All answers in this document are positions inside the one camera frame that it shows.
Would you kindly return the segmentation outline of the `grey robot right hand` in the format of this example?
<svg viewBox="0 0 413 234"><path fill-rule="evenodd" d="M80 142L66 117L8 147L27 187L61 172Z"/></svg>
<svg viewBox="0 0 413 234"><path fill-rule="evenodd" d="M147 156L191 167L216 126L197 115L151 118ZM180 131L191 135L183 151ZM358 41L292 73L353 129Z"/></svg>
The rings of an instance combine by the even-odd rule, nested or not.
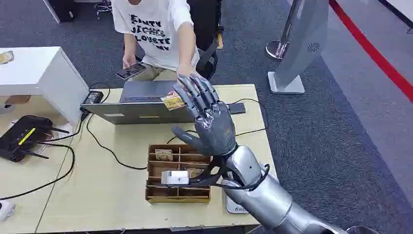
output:
<svg viewBox="0 0 413 234"><path fill-rule="evenodd" d="M225 156L237 147L235 126L227 105L222 102L204 77L196 74L178 76L173 90L191 113L198 136L172 127L175 136L206 156Z"/></svg>

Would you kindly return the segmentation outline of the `person's left hand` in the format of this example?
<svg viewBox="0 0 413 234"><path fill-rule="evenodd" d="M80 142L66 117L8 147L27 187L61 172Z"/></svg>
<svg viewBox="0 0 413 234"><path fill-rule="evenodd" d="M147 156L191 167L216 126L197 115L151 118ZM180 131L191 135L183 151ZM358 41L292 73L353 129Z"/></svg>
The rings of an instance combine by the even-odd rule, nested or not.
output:
<svg viewBox="0 0 413 234"><path fill-rule="evenodd" d="M176 71L177 76L184 76L184 77L190 77L190 75L197 75L198 73L196 72L195 68L193 68L191 65L188 64L179 64L177 71Z"/></svg>

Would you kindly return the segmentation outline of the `person's right hand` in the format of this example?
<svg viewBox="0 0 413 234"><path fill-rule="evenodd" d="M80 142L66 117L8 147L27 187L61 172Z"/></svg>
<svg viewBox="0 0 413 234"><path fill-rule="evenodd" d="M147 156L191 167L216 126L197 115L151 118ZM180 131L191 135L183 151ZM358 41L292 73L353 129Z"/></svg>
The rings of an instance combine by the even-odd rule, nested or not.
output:
<svg viewBox="0 0 413 234"><path fill-rule="evenodd" d="M130 68L131 66L137 63L135 54L127 54L125 53L123 56L123 69Z"/></svg>

